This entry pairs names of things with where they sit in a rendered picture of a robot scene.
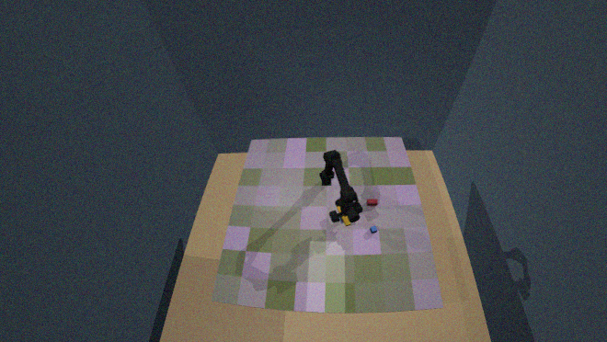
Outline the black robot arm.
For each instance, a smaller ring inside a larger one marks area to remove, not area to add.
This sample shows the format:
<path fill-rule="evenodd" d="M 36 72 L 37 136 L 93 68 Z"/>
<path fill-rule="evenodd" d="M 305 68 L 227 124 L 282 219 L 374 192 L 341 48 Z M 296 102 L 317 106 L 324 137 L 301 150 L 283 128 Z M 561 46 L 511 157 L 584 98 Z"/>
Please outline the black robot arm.
<path fill-rule="evenodd" d="M 358 195 L 349 185 L 345 176 L 340 152 L 337 150 L 329 151 L 324 153 L 323 157 L 326 162 L 326 166 L 325 170 L 319 173 L 322 180 L 322 186 L 331 186 L 331 178 L 334 178 L 335 176 L 333 171 L 334 167 L 338 177 L 338 182 L 341 186 L 341 191 L 339 194 L 340 199 L 336 201 L 336 206 L 339 206 L 340 208 L 342 207 L 342 209 L 346 211 L 349 222 L 356 222 L 360 219 L 360 215 L 355 209 L 355 206 L 358 206 Z M 354 200 L 355 202 L 353 202 Z"/>

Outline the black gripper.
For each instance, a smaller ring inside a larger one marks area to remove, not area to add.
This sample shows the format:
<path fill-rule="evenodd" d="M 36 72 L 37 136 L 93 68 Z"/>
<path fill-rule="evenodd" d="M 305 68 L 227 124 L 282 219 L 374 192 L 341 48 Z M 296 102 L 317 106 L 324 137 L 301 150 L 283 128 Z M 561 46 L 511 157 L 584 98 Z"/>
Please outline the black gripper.
<path fill-rule="evenodd" d="M 356 209 L 357 213 L 360 213 L 360 212 L 363 211 L 363 209 L 362 209 L 361 205 L 359 204 L 359 202 L 358 202 L 358 206 L 355 206 L 355 209 Z M 344 216 L 344 217 L 347 216 L 346 211 L 343 210 L 342 207 L 341 207 L 341 212 L 340 213 L 337 213 L 336 211 L 331 211 L 329 213 L 329 217 L 330 217 L 330 219 L 331 219 L 332 222 L 339 222 L 339 218 L 342 217 L 342 216 Z"/>

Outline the yellow bar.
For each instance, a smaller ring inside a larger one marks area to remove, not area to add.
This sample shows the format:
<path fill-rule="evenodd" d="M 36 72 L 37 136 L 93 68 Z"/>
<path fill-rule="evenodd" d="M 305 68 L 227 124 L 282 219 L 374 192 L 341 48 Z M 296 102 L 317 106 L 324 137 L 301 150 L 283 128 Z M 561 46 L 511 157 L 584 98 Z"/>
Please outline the yellow bar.
<path fill-rule="evenodd" d="M 338 212 L 341 212 L 340 207 L 339 206 L 336 206 L 336 207 L 338 209 Z M 346 217 L 342 216 L 341 218 L 342 218 L 342 220 L 343 220 L 343 222 L 345 223 L 346 226 L 350 225 L 348 216 L 346 216 Z"/>

